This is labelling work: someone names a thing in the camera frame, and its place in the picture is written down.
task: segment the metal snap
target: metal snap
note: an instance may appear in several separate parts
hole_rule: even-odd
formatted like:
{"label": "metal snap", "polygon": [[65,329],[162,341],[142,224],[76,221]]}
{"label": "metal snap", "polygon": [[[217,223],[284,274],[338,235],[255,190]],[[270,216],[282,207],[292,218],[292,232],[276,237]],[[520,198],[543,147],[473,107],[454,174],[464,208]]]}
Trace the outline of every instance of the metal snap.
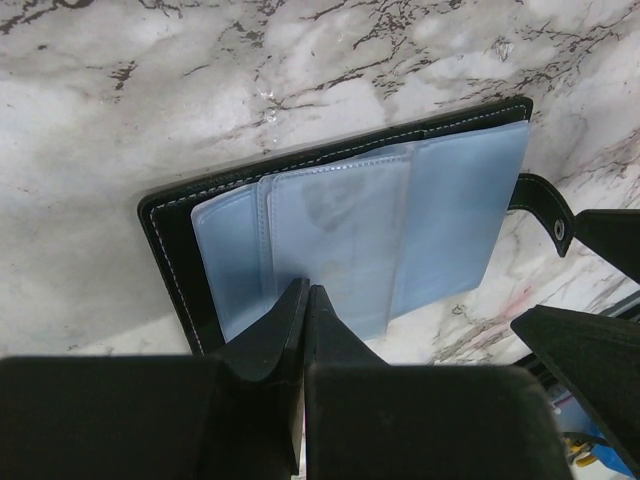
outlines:
{"label": "metal snap", "polygon": [[553,233],[558,241],[561,241],[564,238],[564,222],[562,220],[556,220],[556,223],[553,226]]}

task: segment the black wallet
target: black wallet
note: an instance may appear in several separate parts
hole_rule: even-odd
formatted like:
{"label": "black wallet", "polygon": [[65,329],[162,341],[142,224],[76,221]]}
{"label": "black wallet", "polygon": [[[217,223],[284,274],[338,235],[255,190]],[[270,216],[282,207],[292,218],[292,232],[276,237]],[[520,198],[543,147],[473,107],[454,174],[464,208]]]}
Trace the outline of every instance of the black wallet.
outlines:
{"label": "black wallet", "polygon": [[[532,108],[532,101],[525,97],[481,105],[228,168],[145,196],[138,215],[192,351],[210,353],[225,343],[192,226],[191,211],[196,205],[265,175],[326,165],[383,146],[528,121]],[[566,254],[574,235],[574,217],[547,180],[520,174],[509,209],[532,213],[558,254]]]}

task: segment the marble surface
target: marble surface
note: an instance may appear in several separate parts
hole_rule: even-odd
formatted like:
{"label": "marble surface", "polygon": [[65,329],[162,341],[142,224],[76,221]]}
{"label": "marble surface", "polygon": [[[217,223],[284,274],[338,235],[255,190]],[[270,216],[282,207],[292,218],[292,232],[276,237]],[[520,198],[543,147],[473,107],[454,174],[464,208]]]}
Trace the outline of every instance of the marble surface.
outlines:
{"label": "marble surface", "polygon": [[[525,168],[574,211],[640,206],[640,1],[0,1],[0,356],[186,352],[135,215],[151,187],[524,94]],[[511,362],[536,303],[637,286],[510,214],[482,286],[370,345]]]}

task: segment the wallet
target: wallet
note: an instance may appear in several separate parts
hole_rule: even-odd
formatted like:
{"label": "wallet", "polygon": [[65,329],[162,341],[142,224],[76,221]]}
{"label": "wallet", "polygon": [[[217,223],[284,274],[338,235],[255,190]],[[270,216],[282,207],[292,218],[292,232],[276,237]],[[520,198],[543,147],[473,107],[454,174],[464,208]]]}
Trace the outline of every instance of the wallet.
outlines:
{"label": "wallet", "polygon": [[322,284],[361,338],[479,285],[505,212],[534,214],[564,256],[573,215],[519,173],[519,97],[208,174],[138,214],[195,353],[230,341],[297,277]]}

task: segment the marble countertop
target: marble countertop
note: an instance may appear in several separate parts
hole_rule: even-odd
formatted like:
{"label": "marble countertop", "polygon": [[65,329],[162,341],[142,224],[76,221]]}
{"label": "marble countertop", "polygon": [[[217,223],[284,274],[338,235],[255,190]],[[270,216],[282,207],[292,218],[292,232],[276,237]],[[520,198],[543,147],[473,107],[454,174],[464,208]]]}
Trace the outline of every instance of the marble countertop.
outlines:
{"label": "marble countertop", "polygon": [[[525,169],[640,206],[640,1],[0,1],[0,356],[184,353],[140,228],[151,187],[523,94]],[[509,322],[637,289],[509,214],[482,286],[393,321],[394,363],[512,362]]]}

